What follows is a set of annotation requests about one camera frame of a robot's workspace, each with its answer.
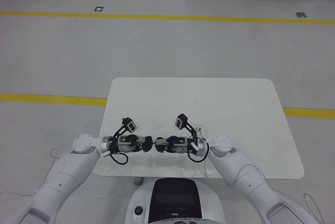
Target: white table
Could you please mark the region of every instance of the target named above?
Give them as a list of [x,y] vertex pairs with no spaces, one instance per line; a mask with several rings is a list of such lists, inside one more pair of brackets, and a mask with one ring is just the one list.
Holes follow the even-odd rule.
[[[184,113],[203,126],[204,137],[229,135],[269,179],[299,179],[304,174],[286,117],[273,83],[256,78],[116,78],[110,88],[101,136],[112,136],[122,118],[134,120],[136,135],[167,138],[187,136],[175,127]],[[204,164],[186,154],[150,152],[127,154],[118,165],[100,158],[94,172],[101,176],[203,178]],[[206,160],[209,178],[221,178]]]

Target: gray floor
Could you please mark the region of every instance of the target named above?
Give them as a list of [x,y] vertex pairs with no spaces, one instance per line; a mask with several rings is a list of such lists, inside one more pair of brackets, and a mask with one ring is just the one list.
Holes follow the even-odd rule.
[[[335,1],[92,0],[0,1],[0,11],[181,14],[334,19]],[[335,26],[201,21],[0,16],[0,92],[107,97],[116,77],[261,77],[282,106],[335,109]],[[0,191],[31,193],[55,147],[99,134],[104,108],[0,102]],[[303,203],[310,193],[335,220],[335,120],[287,118],[304,165],[299,180],[271,180]],[[230,223],[260,223],[222,180],[202,180],[221,198]],[[91,174],[56,223],[122,223],[132,178]],[[4,195],[0,223],[27,198]]]

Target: yellow floor line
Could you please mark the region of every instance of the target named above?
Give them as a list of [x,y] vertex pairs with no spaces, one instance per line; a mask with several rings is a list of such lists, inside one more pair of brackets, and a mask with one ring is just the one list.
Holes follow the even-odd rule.
[[[0,101],[9,102],[35,102],[44,104],[67,104],[82,106],[106,106],[106,98],[77,97],[77,96],[50,96],[32,94],[0,94]],[[304,118],[335,119],[335,110],[283,108],[286,116],[299,116]]]
[[102,13],[63,13],[63,12],[22,12],[0,11],[0,16],[45,16],[45,17],[80,17],[80,18],[115,18],[132,20],[190,20],[215,22],[266,22],[274,24],[316,24],[335,25],[335,20],[309,20],[306,18],[243,18],[243,17],[209,17],[183,15],[139,15],[139,14],[102,14]]
[[0,101],[37,102],[44,104],[68,104],[68,105],[83,105],[83,106],[106,106],[107,98],[49,96],[49,95],[32,95],[32,94],[0,94]]

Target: table leg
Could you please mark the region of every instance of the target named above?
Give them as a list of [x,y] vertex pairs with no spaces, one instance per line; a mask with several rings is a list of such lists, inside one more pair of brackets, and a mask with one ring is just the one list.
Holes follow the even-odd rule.
[[143,183],[144,183],[144,178],[139,177],[139,176],[136,176],[136,177],[134,178],[134,184],[135,184],[136,186],[140,186],[140,185],[142,185]]

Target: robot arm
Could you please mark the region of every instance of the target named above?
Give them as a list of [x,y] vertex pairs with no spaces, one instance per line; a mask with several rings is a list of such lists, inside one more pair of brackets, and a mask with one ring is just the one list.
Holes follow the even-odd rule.
[[81,142],[99,141],[90,135],[79,136],[71,153],[64,154],[49,171],[45,183],[19,212],[9,217],[7,224],[54,223],[55,217],[67,198],[88,178],[100,157],[100,146],[88,144],[77,148]]
[[122,127],[113,137],[93,138],[89,134],[78,136],[71,152],[61,156],[53,165],[46,181],[36,191],[31,201],[9,217],[6,223],[54,223],[64,202],[88,178],[100,157],[110,156],[119,163],[113,155],[141,150],[147,152],[151,149],[153,145],[151,136],[122,135],[126,131],[133,133],[136,129],[133,120],[126,118],[123,119]]
[[208,158],[217,171],[247,197],[263,224],[319,224],[301,205],[275,191],[248,156],[234,148],[229,137],[213,136],[206,142],[211,151]]

